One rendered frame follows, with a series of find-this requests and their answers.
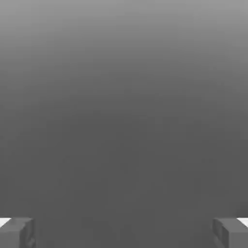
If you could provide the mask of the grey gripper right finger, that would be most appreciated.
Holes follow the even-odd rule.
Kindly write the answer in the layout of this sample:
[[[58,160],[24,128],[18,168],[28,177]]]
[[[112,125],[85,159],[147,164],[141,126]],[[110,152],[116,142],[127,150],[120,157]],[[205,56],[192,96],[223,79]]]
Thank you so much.
[[[248,248],[248,217],[214,218],[216,248]]]

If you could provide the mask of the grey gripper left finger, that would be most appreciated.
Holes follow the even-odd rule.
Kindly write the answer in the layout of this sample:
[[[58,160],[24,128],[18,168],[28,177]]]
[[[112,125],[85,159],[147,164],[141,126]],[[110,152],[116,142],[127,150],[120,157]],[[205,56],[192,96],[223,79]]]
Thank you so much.
[[[0,217],[0,248],[36,248],[35,219]]]

